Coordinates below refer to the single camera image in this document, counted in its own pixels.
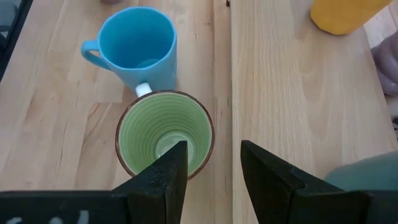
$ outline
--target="wooden table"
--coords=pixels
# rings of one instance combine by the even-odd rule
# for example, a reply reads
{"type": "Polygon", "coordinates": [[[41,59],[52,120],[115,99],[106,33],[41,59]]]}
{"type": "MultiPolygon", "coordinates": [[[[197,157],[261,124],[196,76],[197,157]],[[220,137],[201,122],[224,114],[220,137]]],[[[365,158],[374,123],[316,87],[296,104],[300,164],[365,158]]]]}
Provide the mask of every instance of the wooden table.
{"type": "Polygon", "coordinates": [[[224,0],[34,0],[0,84],[0,189],[112,189],[129,176],[114,148],[135,98],[85,61],[84,40],[128,6],[153,6],[178,30],[179,89],[211,112],[216,145],[188,183],[182,223],[232,223],[230,15],[224,0]]]}
{"type": "Polygon", "coordinates": [[[364,30],[318,30],[311,3],[231,2],[234,223],[257,223],[242,139],[317,177],[398,148],[364,30]]]}

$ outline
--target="blue mug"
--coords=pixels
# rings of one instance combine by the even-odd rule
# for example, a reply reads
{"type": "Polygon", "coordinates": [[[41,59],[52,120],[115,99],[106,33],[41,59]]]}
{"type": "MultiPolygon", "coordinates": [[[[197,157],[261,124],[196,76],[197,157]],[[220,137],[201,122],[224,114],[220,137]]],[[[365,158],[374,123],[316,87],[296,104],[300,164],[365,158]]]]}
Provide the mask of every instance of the blue mug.
{"type": "Polygon", "coordinates": [[[172,21],[151,7],[129,7],[109,17],[97,40],[84,41],[81,54],[113,71],[132,91],[140,85],[150,91],[175,89],[177,33],[172,21]]]}

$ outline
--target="green cup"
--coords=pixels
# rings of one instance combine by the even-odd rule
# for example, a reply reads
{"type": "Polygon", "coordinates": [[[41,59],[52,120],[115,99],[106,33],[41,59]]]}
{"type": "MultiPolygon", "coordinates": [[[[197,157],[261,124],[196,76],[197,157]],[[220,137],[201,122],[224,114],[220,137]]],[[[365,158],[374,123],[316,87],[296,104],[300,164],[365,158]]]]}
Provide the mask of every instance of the green cup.
{"type": "Polygon", "coordinates": [[[181,91],[139,91],[116,129],[116,153],[124,169],[135,176],[179,141],[188,142],[188,180],[208,162],[214,128],[205,107],[181,91]]]}

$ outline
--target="cup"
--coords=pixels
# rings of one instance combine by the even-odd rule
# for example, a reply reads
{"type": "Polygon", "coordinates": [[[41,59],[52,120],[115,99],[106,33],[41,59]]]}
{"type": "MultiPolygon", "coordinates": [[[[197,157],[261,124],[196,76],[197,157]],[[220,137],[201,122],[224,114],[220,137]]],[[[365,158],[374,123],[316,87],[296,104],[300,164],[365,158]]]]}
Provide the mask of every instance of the cup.
{"type": "Polygon", "coordinates": [[[112,70],[133,91],[142,83],[154,91],[175,89],[177,33],[172,21],[151,7],[129,7],[109,17],[97,40],[84,41],[81,54],[112,70]]]}
{"type": "Polygon", "coordinates": [[[136,88],[138,99],[121,116],[116,128],[116,153],[132,177],[151,165],[179,141],[187,141],[188,180],[208,162],[214,128],[205,107],[181,91],[136,88]]]}

